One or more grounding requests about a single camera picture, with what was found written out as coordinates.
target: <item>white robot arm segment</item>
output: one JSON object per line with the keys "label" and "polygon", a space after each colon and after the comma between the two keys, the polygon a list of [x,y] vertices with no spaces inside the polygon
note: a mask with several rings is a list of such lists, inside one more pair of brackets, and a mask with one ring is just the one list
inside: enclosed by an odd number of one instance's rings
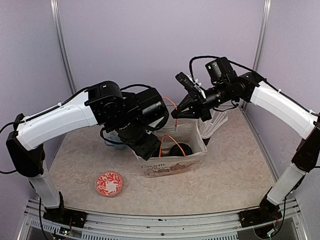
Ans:
{"label": "white robot arm segment", "polygon": [[250,102],[272,113],[306,139],[315,128],[317,117],[272,89],[264,81],[259,82],[252,93]]}
{"label": "white robot arm segment", "polygon": [[30,151],[57,136],[97,125],[90,106],[85,105],[87,100],[88,92],[83,91],[58,109],[19,124],[16,138],[27,151]]}

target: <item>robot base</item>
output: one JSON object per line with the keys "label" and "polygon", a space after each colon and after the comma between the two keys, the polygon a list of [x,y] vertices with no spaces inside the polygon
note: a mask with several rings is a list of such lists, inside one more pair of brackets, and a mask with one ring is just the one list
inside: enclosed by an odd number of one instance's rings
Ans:
{"label": "robot base", "polygon": [[84,211],[67,209],[64,206],[64,198],[59,192],[60,205],[57,208],[45,208],[43,218],[54,223],[83,229],[87,219]]}
{"label": "robot base", "polygon": [[281,219],[282,214],[281,211],[274,211],[273,213],[263,214],[263,210],[261,207],[244,210],[238,213],[241,227],[251,227],[259,224],[264,224],[268,222],[275,221],[277,218]]}

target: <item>white backdrop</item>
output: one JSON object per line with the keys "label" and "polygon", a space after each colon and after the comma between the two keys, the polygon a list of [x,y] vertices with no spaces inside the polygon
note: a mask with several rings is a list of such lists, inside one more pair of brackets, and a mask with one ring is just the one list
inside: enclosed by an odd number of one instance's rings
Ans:
{"label": "white backdrop", "polygon": [[[197,55],[226,56],[252,67],[264,1],[63,0],[60,18],[77,89],[105,80],[143,83],[179,102],[175,80]],[[195,77],[210,78],[198,60]]]}
{"label": "white backdrop", "polygon": [[[50,2],[43,0],[0,1],[0,126],[43,111],[70,96],[59,53]],[[6,147],[13,127],[0,136],[0,170],[15,166]],[[44,144],[50,166],[62,136]],[[15,238],[27,202],[35,191],[26,177],[0,174],[0,239]]]}

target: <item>small dish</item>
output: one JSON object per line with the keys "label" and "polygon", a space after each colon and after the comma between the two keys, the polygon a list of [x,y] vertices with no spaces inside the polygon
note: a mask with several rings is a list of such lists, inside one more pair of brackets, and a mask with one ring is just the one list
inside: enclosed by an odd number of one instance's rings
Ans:
{"label": "small dish", "polygon": [[101,173],[95,180],[95,189],[105,197],[114,197],[120,193],[124,181],[121,175],[115,171]]}

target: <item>purple wall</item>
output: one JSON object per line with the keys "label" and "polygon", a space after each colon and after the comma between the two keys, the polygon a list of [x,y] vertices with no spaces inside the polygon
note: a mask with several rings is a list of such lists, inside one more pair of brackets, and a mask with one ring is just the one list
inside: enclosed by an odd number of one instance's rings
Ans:
{"label": "purple wall", "polygon": [[[259,72],[277,88],[320,111],[320,2],[273,1]],[[253,105],[247,113],[279,174],[290,163],[300,138],[286,124]],[[320,171],[307,175],[296,191],[311,240],[320,235]]]}
{"label": "purple wall", "polygon": [[[198,55],[226,56],[252,66],[264,1],[63,0],[59,11],[78,89],[105,80],[144,83],[179,102],[175,80]],[[205,63],[194,64],[205,87]]]}
{"label": "purple wall", "polygon": [[[0,56],[0,126],[19,113],[37,113],[70,95],[49,1],[0,1]],[[14,169],[5,147],[11,130],[0,135],[2,171]],[[45,144],[49,164],[61,140]],[[0,174],[0,182],[0,239],[11,240],[34,191],[18,173]]]}

